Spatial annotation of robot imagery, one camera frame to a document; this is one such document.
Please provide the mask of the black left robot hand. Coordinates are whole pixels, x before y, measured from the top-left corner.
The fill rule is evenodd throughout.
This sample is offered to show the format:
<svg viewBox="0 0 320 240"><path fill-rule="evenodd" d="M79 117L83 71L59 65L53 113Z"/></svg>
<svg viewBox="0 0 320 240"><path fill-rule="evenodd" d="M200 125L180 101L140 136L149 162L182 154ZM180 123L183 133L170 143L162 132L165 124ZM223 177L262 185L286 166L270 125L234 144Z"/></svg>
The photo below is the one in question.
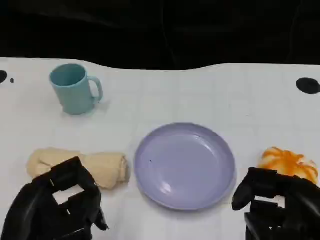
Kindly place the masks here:
<svg viewBox="0 0 320 240"><path fill-rule="evenodd" d="M91 240L106 231L102 194L75 156L26 184L4 221L2 240Z"/></svg>

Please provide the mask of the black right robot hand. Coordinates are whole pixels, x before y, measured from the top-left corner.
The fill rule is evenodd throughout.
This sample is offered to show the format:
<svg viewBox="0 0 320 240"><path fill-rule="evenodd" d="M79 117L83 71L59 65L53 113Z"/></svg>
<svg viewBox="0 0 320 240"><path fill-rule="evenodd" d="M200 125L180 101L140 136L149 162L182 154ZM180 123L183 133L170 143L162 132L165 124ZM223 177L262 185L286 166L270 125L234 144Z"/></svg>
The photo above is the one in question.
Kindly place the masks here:
<svg viewBox="0 0 320 240"><path fill-rule="evenodd" d="M320 189L298 176L250 167L232 198L244 213L247 240L318 240Z"/></svg>

